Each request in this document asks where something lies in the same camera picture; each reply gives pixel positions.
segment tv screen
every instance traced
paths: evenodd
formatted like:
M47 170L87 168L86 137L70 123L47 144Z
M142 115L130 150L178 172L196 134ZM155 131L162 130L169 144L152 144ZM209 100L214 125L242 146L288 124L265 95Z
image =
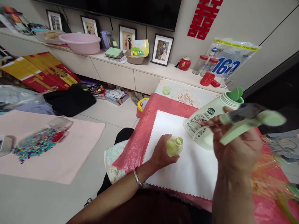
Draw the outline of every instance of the tv screen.
M36 0L174 31L181 0Z

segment silver bangle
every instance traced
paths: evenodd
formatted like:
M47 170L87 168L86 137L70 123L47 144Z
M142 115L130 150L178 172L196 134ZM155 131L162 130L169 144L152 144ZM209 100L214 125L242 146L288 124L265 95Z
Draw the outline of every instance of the silver bangle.
M137 184L138 184L138 186L139 186L139 189L143 188L143 184L142 184L142 183L140 182L140 180L138 179L138 176L137 176L137 174L136 174L135 169L133 170L133 172L134 172L134 176L135 176L136 182L137 182Z

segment red double happiness sign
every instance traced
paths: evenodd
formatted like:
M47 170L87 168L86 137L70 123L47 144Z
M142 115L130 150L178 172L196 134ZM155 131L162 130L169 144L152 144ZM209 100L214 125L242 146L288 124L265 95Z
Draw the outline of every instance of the red double happiness sign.
M216 18L223 0L200 0L188 36L204 40Z

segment pink plastic basin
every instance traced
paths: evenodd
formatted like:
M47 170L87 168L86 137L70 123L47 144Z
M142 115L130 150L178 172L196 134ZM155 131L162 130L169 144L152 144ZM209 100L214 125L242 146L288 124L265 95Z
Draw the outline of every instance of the pink plastic basin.
M100 52L101 38L90 34L62 34L59 39L69 45L78 54L97 54Z

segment black pants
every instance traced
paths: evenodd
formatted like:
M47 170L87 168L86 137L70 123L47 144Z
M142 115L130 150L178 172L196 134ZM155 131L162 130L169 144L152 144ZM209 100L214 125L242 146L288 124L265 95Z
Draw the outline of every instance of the black pants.
M128 140L131 137L133 131L134 131L134 129L132 129L132 128L122 129L117 134L114 144L117 144L117 143L122 142L124 140ZM106 174L105 178L103 180L103 184L102 184L101 188L99 189L99 191L97 193L97 196L99 194L101 194L102 192L104 192L106 189L108 189L111 185L112 184L111 184L111 182L108 178L108 175ZM210 212L208 212L204 209L198 209L198 208L196 208L196 207L194 207L190 204L186 204L178 198L175 198L175 197L171 197L171 198L173 200L177 201L177 202L185 204L188 207L193 223L202 223L202 224L212 223L212 213L210 213Z

